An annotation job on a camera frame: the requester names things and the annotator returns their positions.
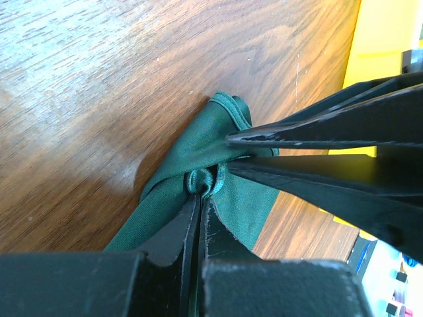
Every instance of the wood grain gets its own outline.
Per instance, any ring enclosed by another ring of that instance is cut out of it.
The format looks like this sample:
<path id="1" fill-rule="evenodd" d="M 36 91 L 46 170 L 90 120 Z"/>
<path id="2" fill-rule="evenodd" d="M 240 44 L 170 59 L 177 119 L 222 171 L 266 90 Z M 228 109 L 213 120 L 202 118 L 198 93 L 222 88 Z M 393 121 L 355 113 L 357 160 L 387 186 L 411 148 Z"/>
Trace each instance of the wood grain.
<path id="1" fill-rule="evenodd" d="M 256 125 L 339 90 L 359 2 L 0 1 L 0 251 L 103 249 L 217 90 Z M 257 251 L 335 248 L 300 222 L 351 238 L 281 195 Z"/>

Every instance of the fabric fold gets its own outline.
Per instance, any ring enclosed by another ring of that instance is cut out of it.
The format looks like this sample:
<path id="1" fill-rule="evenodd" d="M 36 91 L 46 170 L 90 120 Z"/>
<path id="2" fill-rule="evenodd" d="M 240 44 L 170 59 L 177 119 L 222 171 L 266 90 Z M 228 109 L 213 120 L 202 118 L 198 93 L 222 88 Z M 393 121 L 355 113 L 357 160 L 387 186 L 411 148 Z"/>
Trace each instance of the fabric fold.
<path id="1" fill-rule="evenodd" d="M 276 149 L 240 149 L 225 144 L 229 133 L 251 127 L 247 104 L 216 93 L 176 140 L 145 185 L 139 205 L 106 250 L 137 248 L 172 220 L 190 194 L 213 197 L 225 226 L 252 249 L 278 191 L 231 175 L 226 162 L 271 157 Z"/>

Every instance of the scratch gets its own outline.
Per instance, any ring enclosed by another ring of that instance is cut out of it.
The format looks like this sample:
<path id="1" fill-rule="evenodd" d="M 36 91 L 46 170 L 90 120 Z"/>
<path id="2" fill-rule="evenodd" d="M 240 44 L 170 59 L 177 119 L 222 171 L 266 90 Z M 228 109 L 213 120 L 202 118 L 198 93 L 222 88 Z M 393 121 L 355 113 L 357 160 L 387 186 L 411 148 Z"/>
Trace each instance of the scratch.
<path id="1" fill-rule="evenodd" d="M 208 256 L 212 257 L 212 256 L 216 256 L 216 255 L 222 254 L 222 253 L 225 253 L 225 251 L 219 251 L 219 252 L 216 252 L 215 254 L 209 254 Z"/>
<path id="2" fill-rule="evenodd" d="M 298 74 L 299 74 L 299 61 L 297 62 L 297 78 L 295 79 L 295 102 L 298 102 Z"/>

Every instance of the blue object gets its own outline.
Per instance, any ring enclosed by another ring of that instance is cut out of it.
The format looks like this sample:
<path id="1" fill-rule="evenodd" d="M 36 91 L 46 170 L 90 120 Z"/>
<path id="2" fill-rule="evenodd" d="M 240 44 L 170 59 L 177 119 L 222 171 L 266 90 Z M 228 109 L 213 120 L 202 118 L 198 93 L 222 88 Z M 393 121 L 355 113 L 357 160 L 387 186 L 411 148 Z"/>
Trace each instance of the blue object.
<path id="1" fill-rule="evenodd" d="M 367 255 L 367 251 L 369 250 L 369 247 L 370 247 L 370 242 L 366 244 L 360 256 L 360 259 L 358 260 L 357 267 L 356 267 L 356 274 L 358 274 L 360 268 L 362 267 L 362 264 L 364 263 L 364 259 L 365 259 L 365 256 Z"/>
<path id="2" fill-rule="evenodd" d="M 409 267 L 414 267 L 418 264 L 418 262 L 415 259 L 412 259 L 409 256 L 406 256 L 405 254 L 403 254 L 403 259 L 406 265 L 408 265 Z"/>

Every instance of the wooden table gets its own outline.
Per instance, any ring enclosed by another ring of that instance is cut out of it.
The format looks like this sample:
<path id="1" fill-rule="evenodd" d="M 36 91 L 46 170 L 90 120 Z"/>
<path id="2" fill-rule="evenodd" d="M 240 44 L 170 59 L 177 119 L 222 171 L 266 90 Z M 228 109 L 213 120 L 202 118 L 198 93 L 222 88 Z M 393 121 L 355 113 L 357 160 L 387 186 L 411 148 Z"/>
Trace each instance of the wooden table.
<path id="1" fill-rule="evenodd" d="M 104 248 L 217 90 L 255 125 L 339 90 L 359 5 L 2 1 L 0 251 Z M 356 234 L 281 194 L 255 250 L 345 259 Z"/>

